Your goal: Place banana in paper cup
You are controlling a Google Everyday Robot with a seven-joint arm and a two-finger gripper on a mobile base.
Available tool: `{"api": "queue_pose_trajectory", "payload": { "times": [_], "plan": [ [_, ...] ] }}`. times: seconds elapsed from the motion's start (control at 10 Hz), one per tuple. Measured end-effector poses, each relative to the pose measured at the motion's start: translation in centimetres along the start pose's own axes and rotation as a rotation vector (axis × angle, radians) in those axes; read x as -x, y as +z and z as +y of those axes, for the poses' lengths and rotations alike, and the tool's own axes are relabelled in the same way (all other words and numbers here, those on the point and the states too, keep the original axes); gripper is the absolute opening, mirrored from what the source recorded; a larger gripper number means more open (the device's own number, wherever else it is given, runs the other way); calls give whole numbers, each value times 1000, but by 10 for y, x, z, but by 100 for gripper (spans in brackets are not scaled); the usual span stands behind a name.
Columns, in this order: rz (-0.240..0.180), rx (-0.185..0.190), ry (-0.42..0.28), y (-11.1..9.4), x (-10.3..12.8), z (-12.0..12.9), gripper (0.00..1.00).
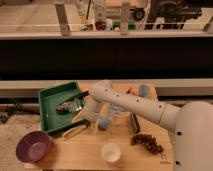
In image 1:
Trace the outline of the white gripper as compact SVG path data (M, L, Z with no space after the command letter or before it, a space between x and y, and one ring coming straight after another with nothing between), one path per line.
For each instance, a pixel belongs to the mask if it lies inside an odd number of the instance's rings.
M77 113L72 119L71 123L76 122L80 119L86 119L92 123L93 127L93 135L96 135L98 131L98 126L99 126L99 117L100 117L100 110L102 107L102 103L98 102L94 99L88 99L86 101L85 106L83 109Z

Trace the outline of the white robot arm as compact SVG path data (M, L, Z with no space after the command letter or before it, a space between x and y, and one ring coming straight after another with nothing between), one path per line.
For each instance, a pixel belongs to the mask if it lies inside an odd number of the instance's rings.
M80 115L97 120L104 103L115 104L174 134L173 171L213 171L213 104L194 101L182 107L118 92L110 80L93 83Z

